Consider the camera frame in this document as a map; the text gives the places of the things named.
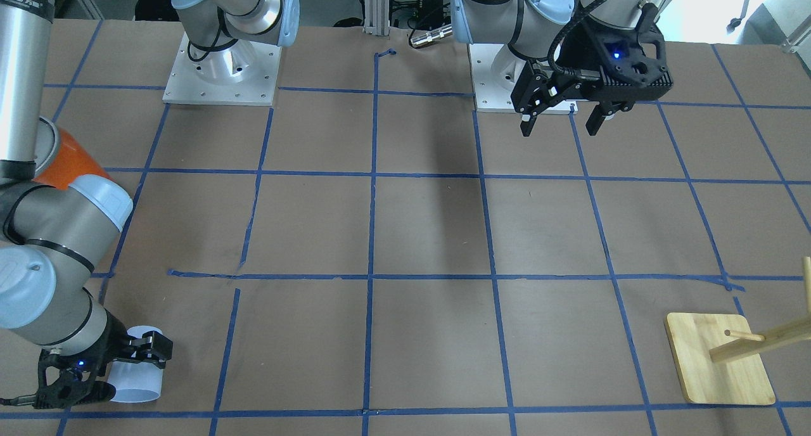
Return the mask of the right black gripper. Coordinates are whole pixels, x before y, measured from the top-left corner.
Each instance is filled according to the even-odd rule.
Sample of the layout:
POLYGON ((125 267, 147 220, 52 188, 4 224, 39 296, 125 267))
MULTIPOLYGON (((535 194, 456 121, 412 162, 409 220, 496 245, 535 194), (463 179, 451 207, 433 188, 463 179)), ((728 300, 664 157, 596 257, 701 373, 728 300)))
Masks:
POLYGON ((116 317, 107 314, 101 338, 78 354, 54 354, 41 350, 37 362, 38 388, 35 409, 68 408, 112 401, 116 388, 101 380, 111 361, 148 363, 165 369, 172 359, 174 343, 158 331, 140 337, 128 335, 116 317))

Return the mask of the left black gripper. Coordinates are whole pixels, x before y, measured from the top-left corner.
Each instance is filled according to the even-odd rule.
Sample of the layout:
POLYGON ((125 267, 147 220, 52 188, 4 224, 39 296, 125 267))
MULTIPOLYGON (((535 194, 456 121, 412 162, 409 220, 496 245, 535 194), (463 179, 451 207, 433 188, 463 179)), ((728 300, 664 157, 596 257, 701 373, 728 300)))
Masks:
POLYGON ((525 138, 540 113, 573 95, 574 84, 580 84, 580 98, 600 101, 586 121, 589 136, 596 136, 617 113, 630 112, 636 101, 657 100, 673 87, 663 34, 648 18, 634 29, 609 28, 585 18, 565 37, 557 63, 594 72, 596 78, 549 75, 538 61, 526 61, 511 92, 525 138))

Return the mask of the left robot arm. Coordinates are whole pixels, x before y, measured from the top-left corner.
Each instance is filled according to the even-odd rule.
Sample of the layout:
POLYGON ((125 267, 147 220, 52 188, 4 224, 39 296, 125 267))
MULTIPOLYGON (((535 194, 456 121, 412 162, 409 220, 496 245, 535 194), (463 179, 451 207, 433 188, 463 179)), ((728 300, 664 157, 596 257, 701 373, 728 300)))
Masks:
POLYGON ((656 19, 666 0, 451 0, 454 37, 503 44, 523 64, 510 87, 521 132, 566 100, 593 101, 594 136, 614 113, 673 87, 656 19))

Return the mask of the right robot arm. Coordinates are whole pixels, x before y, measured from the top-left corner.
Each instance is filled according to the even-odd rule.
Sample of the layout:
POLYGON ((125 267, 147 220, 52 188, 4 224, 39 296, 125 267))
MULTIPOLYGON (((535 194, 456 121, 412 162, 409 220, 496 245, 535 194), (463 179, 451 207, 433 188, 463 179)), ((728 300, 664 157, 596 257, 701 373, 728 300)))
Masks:
MULTIPOLYGON (((56 0, 2 0, 2 327, 40 347, 37 390, 3 406, 160 397, 173 342, 127 328, 85 288, 134 202, 40 114, 56 0)), ((300 0, 170 0, 208 83, 260 76, 255 44, 292 46, 300 0)))

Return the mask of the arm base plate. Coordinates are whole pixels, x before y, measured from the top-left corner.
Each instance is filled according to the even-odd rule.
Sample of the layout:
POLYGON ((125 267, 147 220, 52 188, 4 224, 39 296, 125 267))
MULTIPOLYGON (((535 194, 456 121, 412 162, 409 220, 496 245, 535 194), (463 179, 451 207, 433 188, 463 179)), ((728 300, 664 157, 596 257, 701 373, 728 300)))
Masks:
POLYGON ((203 53, 182 36, 162 100, 167 104, 191 106, 272 106, 276 92, 282 49, 273 44, 238 41, 234 46, 212 52, 204 60, 191 56, 203 53))
POLYGON ((513 113, 511 92, 524 67, 506 44, 469 44, 470 74, 476 110, 513 113))

